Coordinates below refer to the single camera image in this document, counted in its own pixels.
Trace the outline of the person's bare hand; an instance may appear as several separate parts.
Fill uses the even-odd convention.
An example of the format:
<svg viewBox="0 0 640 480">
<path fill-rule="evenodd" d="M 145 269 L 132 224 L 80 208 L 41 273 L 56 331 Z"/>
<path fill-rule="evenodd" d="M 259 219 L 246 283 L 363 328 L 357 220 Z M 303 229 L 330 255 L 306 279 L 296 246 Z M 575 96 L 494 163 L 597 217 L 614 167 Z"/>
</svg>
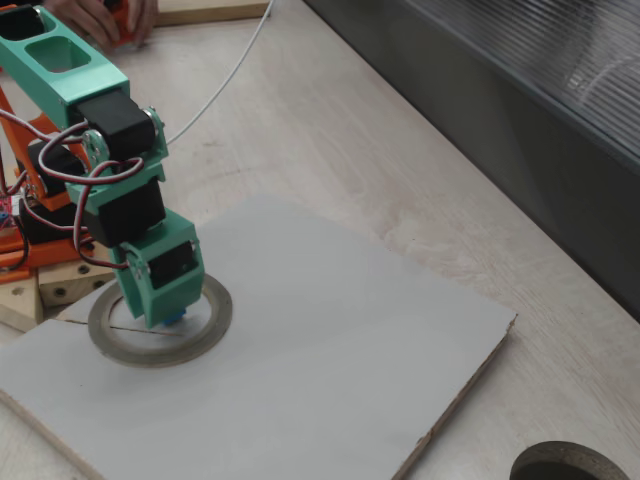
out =
<svg viewBox="0 0 640 480">
<path fill-rule="evenodd" d="M 119 27 L 103 1 L 45 1 L 44 7 L 78 35 L 103 51 L 120 40 Z M 151 34 L 159 12 L 157 1 L 128 1 L 126 30 L 135 46 L 142 46 Z"/>
</svg>

